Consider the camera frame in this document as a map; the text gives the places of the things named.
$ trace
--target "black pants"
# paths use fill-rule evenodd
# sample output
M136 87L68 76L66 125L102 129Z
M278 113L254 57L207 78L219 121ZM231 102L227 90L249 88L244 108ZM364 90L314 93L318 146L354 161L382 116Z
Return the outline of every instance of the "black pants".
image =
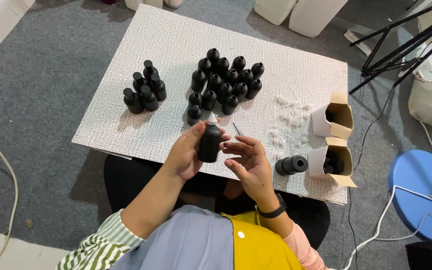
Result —
M104 163L104 182L112 211L126 208L161 166L161 163L140 158L129 160L108 155ZM254 200L246 193L233 200L223 195L227 181L227 178L199 172L184 184L182 191L216 197L216 213L237 215L255 210ZM329 228L330 215L326 203L286 192L276 193L284 199L289 218L301 227L311 247L317 249Z

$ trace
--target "white plastic nozzle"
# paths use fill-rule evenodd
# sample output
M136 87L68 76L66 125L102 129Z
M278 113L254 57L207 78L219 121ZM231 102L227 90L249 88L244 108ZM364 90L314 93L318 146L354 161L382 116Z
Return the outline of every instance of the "white plastic nozzle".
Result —
M211 114L208 117L208 124L210 124L210 125L218 124L218 120L217 120L216 116L217 116L216 114L211 112Z

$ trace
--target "light blue garment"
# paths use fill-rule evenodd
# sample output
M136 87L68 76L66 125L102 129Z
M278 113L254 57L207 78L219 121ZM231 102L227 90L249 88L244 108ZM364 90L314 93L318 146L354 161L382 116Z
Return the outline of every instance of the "light blue garment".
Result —
M123 255L111 270L232 270L233 224L193 205L171 213L140 246Z

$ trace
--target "pink sleeve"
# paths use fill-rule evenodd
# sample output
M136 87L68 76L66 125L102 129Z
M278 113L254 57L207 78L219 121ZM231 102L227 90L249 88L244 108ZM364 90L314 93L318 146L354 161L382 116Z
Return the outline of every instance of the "pink sleeve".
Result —
M294 252L299 263L306 270L328 269L318 252L309 245L308 238L306 238L306 235L298 224L293 222L293 230L283 241Z

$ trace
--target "black wristwatch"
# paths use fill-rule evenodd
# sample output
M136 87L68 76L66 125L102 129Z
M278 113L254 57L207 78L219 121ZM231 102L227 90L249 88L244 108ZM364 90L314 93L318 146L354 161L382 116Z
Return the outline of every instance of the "black wristwatch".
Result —
M261 215L261 217L266 218L266 219L273 219L278 217L279 215L281 215L282 212L284 212L286 210L286 204L284 203L283 198L281 197L280 194L276 194L277 200L279 201L279 207L278 209L274 210L271 213L264 213L261 212L261 210L259 209L259 207L256 205L256 211Z

